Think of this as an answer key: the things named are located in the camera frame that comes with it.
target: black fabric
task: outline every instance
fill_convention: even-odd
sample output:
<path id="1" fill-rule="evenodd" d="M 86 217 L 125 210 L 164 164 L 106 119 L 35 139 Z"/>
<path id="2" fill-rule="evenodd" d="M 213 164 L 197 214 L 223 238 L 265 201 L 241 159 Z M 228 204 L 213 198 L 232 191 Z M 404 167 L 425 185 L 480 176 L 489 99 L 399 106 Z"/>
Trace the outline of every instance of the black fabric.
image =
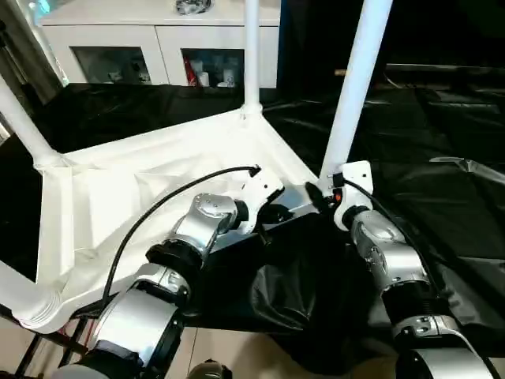
<path id="1" fill-rule="evenodd" d="M 264 115 L 316 173 L 338 93 L 286 101 L 262 92 Z M 505 186 L 431 159 L 461 157 L 505 172 L 500 94 L 416 90 L 368 96 L 350 160 L 372 162 L 374 194 L 423 246 L 465 334 L 490 355 L 505 346 Z M 60 152 L 240 107 L 232 90 L 72 84 L 35 116 Z M 41 177 L 15 137 L 0 146 L 0 259 L 35 278 Z M 370 356 L 376 298 L 363 263 L 326 216 L 310 215 L 213 253 L 192 325 L 269 332 L 299 363 L 341 373 Z"/>

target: black cable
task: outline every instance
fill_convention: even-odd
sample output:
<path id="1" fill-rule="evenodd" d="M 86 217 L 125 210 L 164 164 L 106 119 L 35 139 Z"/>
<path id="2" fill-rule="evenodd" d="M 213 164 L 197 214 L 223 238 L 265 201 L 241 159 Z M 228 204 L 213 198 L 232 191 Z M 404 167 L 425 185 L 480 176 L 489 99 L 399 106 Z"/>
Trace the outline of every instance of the black cable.
<path id="1" fill-rule="evenodd" d="M 412 238 L 409 233 L 407 233 L 407 231 L 405 230 L 404 227 L 402 227 L 402 225 L 400 225 L 399 223 L 397 223 L 395 221 L 395 217 L 393 216 L 393 214 L 390 213 L 387 210 L 387 208 L 382 205 L 382 203 L 380 201 L 378 201 L 373 195 L 371 195 L 371 193 L 369 191 L 367 191 L 366 189 L 361 187 L 359 184 L 356 184 L 355 182 L 351 182 L 347 179 L 344 179 L 344 183 L 348 184 L 351 187 L 354 187 L 356 190 L 363 193 L 373 203 L 373 205 L 379 210 L 379 212 L 382 213 L 383 215 L 385 215 L 396 226 L 396 228 L 400 231 L 400 233 L 403 234 L 406 241 L 414 248 L 414 250 L 417 251 L 419 258 L 421 259 L 421 263 L 425 267 L 426 274 L 428 275 L 430 282 L 432 282 L 433 288 L 435 289 L 437 296 L 440 297 L 441 296 L 440 288 L 439 288 L 439 286 L 433 276 L 433 273 L 430 269 L 430 266 L 428 265 L 428 262 L 423 257 L 423 254 L 422 254 L 423 250 L 421 250 L 419 245 L 416 243 L 415 239 Z"/>
<path id="2" fill-rule="evenodd" d="M 150 216 L 152 215 L 159 207 L 161 207 L 163 204 L 165 204 L 167 201 L 169 201 L 172 197 L 177 196 L 178 194 L 188 190 L 191 187 L 196 186 L 197 184 L 200 184 L 202 182 L 205 182 L 208 179 L 212 179 L 216 176 L 222 175 L 222 174 L 228 174 L 230 172 L 235 172 L 235 171 L 250 171 L 251 175 L 254 175 L 255 173 L 259 172 L 261 169 L 259 167 L 252 167 L 252 166 L 240 166 L 240 167 L 232 167 L 232 168 L 225 168 L 224 170 L 219 170 L 216 172 L 213 172 L 209 175 L 205 175 L 202 178 L 199 178 L 197 180 L 193 180 L 192 182 L 188 184 L 184 184 L 183 186 L 177 188 L 175 191 L 168 193 L 166 196 L 164 196 L 162 199 L 157 201 L 154 205 L 152 205 L 146 213 L 144 213 L 135 223 L 134 225 L 130 228 L 128 233 L 126 233 L 125 237 L 121 241 L 118 247 L 118 251 L 116 252 L 116 255 L 114 256 L 114 260 L 112 261 L 112 265 L 110 266 L 110 271 L 109 271 L 109 276 L 107 277 L 107 282 L 105 284 L 105 287 L 103 288 L 103 296 L 102 296 L 102 310 L 105 309 L 107 306 L 107 301 L 109 299 L 110 295 L 110 288 L 112 287 L 112 281 L 114 280 L 114 274 L 116 273 L 116 270 L 118 268 L 118 263 L 119 259 L 121 258 L 121 255 L 123 254 L 123 251 L 126 248 L 126 244 L 128 241 L 132 238 L 133 233 L 139 228 L 139 226 Z"/>

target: cabinet door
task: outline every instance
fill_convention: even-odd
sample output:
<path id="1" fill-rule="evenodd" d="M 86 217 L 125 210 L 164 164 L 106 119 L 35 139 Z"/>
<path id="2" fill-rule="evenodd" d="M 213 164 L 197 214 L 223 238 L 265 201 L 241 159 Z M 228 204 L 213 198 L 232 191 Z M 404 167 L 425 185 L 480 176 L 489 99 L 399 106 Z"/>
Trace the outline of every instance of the cabinet door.
<path id="1" fill-rule="evenodd" d="M 209 84 L 243 83 L 245 29 L 242 26 L 159 26 L 159 44 L 171 84 L 188 85 L 189 77 L 208 74 Z M 260 28 L 260 87 L 275 88 L 279 28 Z"/>
<path id="2" fill-rule="evenodd" d="M 154 26 L 48 25 L 43 32 L 71 83 L 168 83 Z"/>

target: white frame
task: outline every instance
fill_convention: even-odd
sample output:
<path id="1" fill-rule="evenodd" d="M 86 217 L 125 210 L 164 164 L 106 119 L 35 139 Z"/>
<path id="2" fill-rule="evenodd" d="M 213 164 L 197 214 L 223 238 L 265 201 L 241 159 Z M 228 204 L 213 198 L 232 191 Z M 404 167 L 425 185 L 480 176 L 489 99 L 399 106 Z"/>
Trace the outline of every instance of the white frame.
<path id="1" fill-rule="evenodd" d="M 327 147 L 327 154 L 324 159 L 324 167 L 321 171 L 319 185 L 323 191 L 328 190 L 327 185 L 331 180 L 331 175 L 339 169 L 337 164 L 339 162 L 345 163 L 347 160 L 372 76 L 373 66 L 375 65 L 386 27 L 391 3 L 392 0 L 365 0 L 364 2 L 348 65 L 348 75 L 344 81 L 338 110 L 335 114 L 334 125 L 331 131 L 331 138 Z M 297 210 L 310 206 L 306 192 L 300 191 L 299 187 L 303 186 L 303 182 L 315 182 L 316 176 L 294 154 L 261 114 L 258 75 L 258 46 L 260 41 L 259 0 L 247 0 L 245 8 L 245 103 L 240 110 L 218 114 L 210 118 L 202 118 L 195 122 L 171 128 L 156 130 L 79 152 L 60 155 L 46 142 L 32 120 L 24 112 L 16 96 L 9 90 L 3 78 L 0 77 L 0 111 L 24 146 L 29 150 L 36 168 L 43 175 L 41 242 L 50 242 L 51 246 L 57 250 L 73 237 L 67 231 L 70 224 L 73 223 L 72 169 L 75 162 L 79 163 L 80 160 L 80 166 L 76 166 L 79 173 L 82 173 L 87 167 L 93 167 L 94 159 L 100 155 L 115 159 L 115 154 L 120 153 L 121 157 L 130 158 L 129 163 L 135 165 L 142 164 L 143 161 L 149 161 L 150 159 L 153 159 L 157 163 L 157 158 L 153 155 L 153 146 L 162 142 L 163 138 L 172 139 L 173 137 L 178 138 L 181 135 L 182 137 L 189 136 L 184 141 L 185 143 L 195 144 L 198 142 L 202 146 L 222 144 L 223 139 L 226 140 L 230 137 L 229 132 L 232 130 L 230 127 L 237 128 L 238 133 L 244 133 L 244 137 L 247 138 L 245 141 L 253 143 L 252 149 L 260 149 L 257 152 L 259 154 L 254 159 L 263 161 L 267 165 L 273 165 L 277 172 L 282 174 L 287 183 L 294 185 L 289 189 L 293 196 L 284 200 L 286 202 L 285 205 Z M 93 27 L 93 30 L 104 30 L 102 28 L 107 27 Z M 206 133 L 207 135 L 197 140 L 195 136 L 199 136 L 202 133 Z M 226 145 L 226 141 L 223 145 L 226 153 L 228 153 L 228 148 L 235 148 L 235 151 L 239 149 L 241 152 L 240 147 L 241 145 Z M 137 155 L 131 156 L 130 152 L 136 152 Z M 166 156 L 166 149 L 164 147 L 161 154 L 163 157 Z M 236 163 L 235 159 L 241 159 L 242 156 L 239 154 L 230 156 L 230 158 L 233 163 Z M 46 179 L 50 180 L 49 188 L 47 188 L 48 182 Z M 58 198 L 59 193 L 63 196 L 61 199 Z M 114 192 L 114 196 L 121 195 L 121 193 Z M 50 197 L 52 202 L 45 201 L 44 198 L 47 197 Z M 105 212 L 103 213 L 103 217 L 107 218 L 111 214 L 114 213 Z M 122 235 L 120 229 L 123 227 L 128 227 L 128 225 L 123 224 L 116 230 L 120 235 Z M 166 233 L 165 222 L 162 222 L 162 227 Z M 52 236 L 49 234 L 43 240 L 44 228 L 51 229 L 54 232 L 55 238 L 49 238 Z M 62 252 L 72 253 L 68 250 L 63 250 Z M 129 257 L 134 258 L 135 261 L 124 262 L 123 259 L 122 265 L 118 269 L 118 273 L 122 270 L 123 275 L 114 279 L 112 291 L 118 291 L 127 285 L 133 274 L 131 272 L 132 266 L 138 267 L 137 264 L 140 262 L 137 258 L 139 255 L 130 255 Z M 98 273 L 103 270 L 103 266 L 98 267 Z M 96 273 L 97 271 L 95 270 L 93 275 L 88 277 L 92 281 L 92 287 L 83 288 L 80 286 L 83 278 L 76 275 L 74 276 L 74 281 L 72 281 L 72 277 L 69 278 L 62 291 L 61 283 L 58 286 L 50 287 L 44 287 L 39 284 L 35 285 L 7 265 L 0 264 L 0 303 L 9 307 L 13 311 L 13 315 L 23 326 L 32 328 L 38 332 L 53 332 L 61 328 L 69 320 L 74 310 L 99 299 L 103 290 L 103 281 L 97 280 L 95 277 Z"/>
<path id="2" fill-rule="evenodd" d="M 72 47 L 139 47 L 151 83 L 169 83 L 154 26 L 51 25 L 43 31 L 71 83 L 88 83 Z"/>
<path id="3" fill-rule="evenodd" d="M 181 49 L 245 49 L 242 26 L 157 26 L 156 32 L 166 73 L 174 85 L 188 85 Z M 261 88 L 277 86 L 278 49 L 279 28 L 260 27 Z"/>

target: floor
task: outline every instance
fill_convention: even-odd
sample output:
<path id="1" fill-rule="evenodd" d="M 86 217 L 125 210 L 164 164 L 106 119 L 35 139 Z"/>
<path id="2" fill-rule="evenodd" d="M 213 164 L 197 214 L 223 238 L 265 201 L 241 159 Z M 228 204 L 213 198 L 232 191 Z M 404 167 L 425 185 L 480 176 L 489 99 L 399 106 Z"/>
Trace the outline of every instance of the floor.
<path id="1" fill-rule="evenodd" d="M 84 343 L 91 322 L 84 330 Z M 71 333 L 75 325 L 69 325 Z M 0 371 L 14 373 L 24 351 L 32 340 L 32 333 L 0 319 Z M 43 341 L 28 367 L 28 376 L 43 373 L 49 377 L 58 367 L 63 348 Z M 187 328 L 181 337 L 181 345 L 167 374 L 170 379 L 184 379 L 197 364 L 212 358 L 233 371 L 234 379 L 324 379 L 309 373 L 294 362 L 269 337 L 249 332 L 231 332 L 216 329 Z M 505 359 L 493 361 L 505 378 Z M 339 379 L 394 379 L 393 358 L 381 358 L 358 366 L 352 373 Z"/>

